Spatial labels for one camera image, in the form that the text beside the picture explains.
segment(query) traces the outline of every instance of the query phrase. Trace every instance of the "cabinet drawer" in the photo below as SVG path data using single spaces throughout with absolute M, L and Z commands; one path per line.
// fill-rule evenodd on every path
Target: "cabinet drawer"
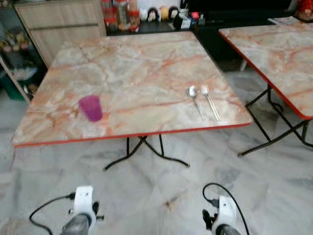
M 100 38 L 98 26 L 40 29 L 32 30 L 30 34 L 48 67 L 64 42 Z
M 17 5 L 16 10 L 29 29 L 97 24 L 96 14 L 91 1 Z

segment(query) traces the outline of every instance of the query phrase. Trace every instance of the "wooden cabinet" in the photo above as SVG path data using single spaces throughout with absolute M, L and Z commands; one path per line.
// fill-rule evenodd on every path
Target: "wooden cabinet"
M 39 29 L 32 30 L 30 33 L 37 47 L 40 48 L 43 58 L 49 65 L 53 62 L 54 57 L 64 42 L 71 42 L 74 39 L 100 38 L 97 26 Z
M 106 35 L 101 0 L 21 3 L 15 9 L 48 67 L 65 42 Z

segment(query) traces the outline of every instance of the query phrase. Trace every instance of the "red table edge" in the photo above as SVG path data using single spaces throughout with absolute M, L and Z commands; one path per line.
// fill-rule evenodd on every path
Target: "red table edge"
M 288 104 L 288 106 L 301 118 L 304 120 L 310 120 L 313 118 L 313 116 L 306 116 L 302 114 L 288 99 L 285 97 L 277 87 L 271 81 L 225 36 L 223 33 L 219 31 L 219 34 L 231 45 L 232 48 L 234 48 L 246 61 L 249 65 L 251 65 L 258 74 L 272 87 L 281 97 L 282 99 Z
M 160 134 L 173 134 L 173 133 L 183 133 L 183 132 L 192 132 L 192 131 L 206 131 L 206 130 L 243 127 L 243 126 L 248 126 L 250 124 L 251 124 L 251 121 L 247 123 L 243 123 L 243 124 L 222 126 L 222 128 L 221 126 L 215 126 L 215 127 L 191 128 L 191 129 L 175 130 L 175 131 L 161 131 L 161 132 L 137 133 L 137 134 L 130 134 L 130 135 L 97 137 L 97 138 L 89 138 L 89 139 L 73 139 L 73 140 L 67 140 L 67 141 L 47 141 L 47 142 L 36 142 L 36 143 L 26 142 L 26 143 L 21 143 L 21 144 L 12 144 L 12 145 L 15 148 L 22 148 L 22 147 L 74 143 L 74 142 L 84 142 L 84 141 L 113 140 L 113 139 L 122 139 L 122 138 L 127 138 L 127 137 L 152 136 L 152 135 L 160 135 Z

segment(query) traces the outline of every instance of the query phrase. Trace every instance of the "black cable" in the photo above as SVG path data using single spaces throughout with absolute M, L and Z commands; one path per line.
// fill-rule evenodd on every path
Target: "black cable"
M 40 223 L 34 221 L 34 220 L 32 219 L 32 217 L 34 216 L 34 214 L 35 214 L 37 211 L 39 211 L 39 210 L 42 209 L 43 207 L 49 205 L 50 203 L 55 202 L 55 201 L 58 201 L 58 200 L 61 200 L 61 199 L 66 199 L 66 198 L 69 198 L 70 200 L 74 200 L 74 198 L 75 198 L 75 193 L 72 192 L 71 194 L 66 195 L 66 196 L 56 197 L 56 198 L 54 198 L 54 199 L 52 199 L 52 200 L 50 200 L 50 201 L 44 203 L 42 206 L 40 206 L 40 207 L 38 207 L 37 209 L 35 209 L 32 214 L 30 214 L 30 216 L 29 216 L 29 218 L 28 218 L 29 221 L 30 221 L 33 225 L 35 225 L 35 226 L 37 226 L 37 227 L 40 227 L 40 228 L 46 230 L 46 231 L 49 233 L 49 235 L 53 235 L 51 229 L 50 229 L 48 226 L 43 225 L 43 224 L 40 224 Z
M 221 188 L 224 189 L 224 190 L 228 193 L 228 195 L 234 200 L 234 202 L 235 202 L 235 204 L 236 204 L 236 206 L 237 206 L 237 208 L 238 208 L 238 211 L 239 211 L 239 213 L 240 213 L 240 216 L 241 216 L 241 218 L 242 218 L 242 220 L 243 220 L 243 222 L 244 222 L 245 229 L 246 229 L 246 234 L 247 234 L 247 235 L 250 235 L 250 233 L 249 233 L 249 228 L 248 228 L 248 226 L 247 226 L 247 224 L 246 224 L 245 217 L 244 217 L 243 213 L 241 212 L 241 209 L 240 209 L 240 207 L 239 207 L 239 205 L 238 205 L 236 199 L 233 197 L 233 195 L 231 195 L 231 193 L 230 193 L 223 185 L 220 185 L 220 184 L 218 184 L 218 183 L 209 183 L 209 184 L 205 185 L 205 186 L 203 187 L 203 189 L 202 189 L 202 195 L 203 195 L 203 197 L 205 198 L 205 200 L 208 201 L 208 202 L 211 201 L 211 200 L 207 199 L 207 197 L 204 195 L 205 189 L 206 189 L 207 187 L 211 186 L 211 185 L 216 185 L 216 186 L 221 187 Z

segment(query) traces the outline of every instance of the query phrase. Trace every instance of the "fork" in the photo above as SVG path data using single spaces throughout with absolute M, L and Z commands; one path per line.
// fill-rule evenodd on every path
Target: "fork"
M 204 96 L 206 97 L 207 101 L 209 102 L 210 107 L 211 107 L 211 109 L 212 109 L 212 112 L 213 112 L 213 114 L 214 114 L 214 117 L 215 117 L 216 121 L 220 121 L 220 120 L 221 120 L 221 119 L 220 119 L 220 116 L 219 116 L 219 114 L 218 114 L 217 111 L 216 111 L 216 108 L 215 108 L 215 105 L 214 105 L 214 103 L 213 103 L 213 100 L 212 100 L 211 97 L 209 96 L 209 91 L 208 91 L 206 85 L 201 85 L 201 92 L 202 92 L 202 95 L 204 95 Z

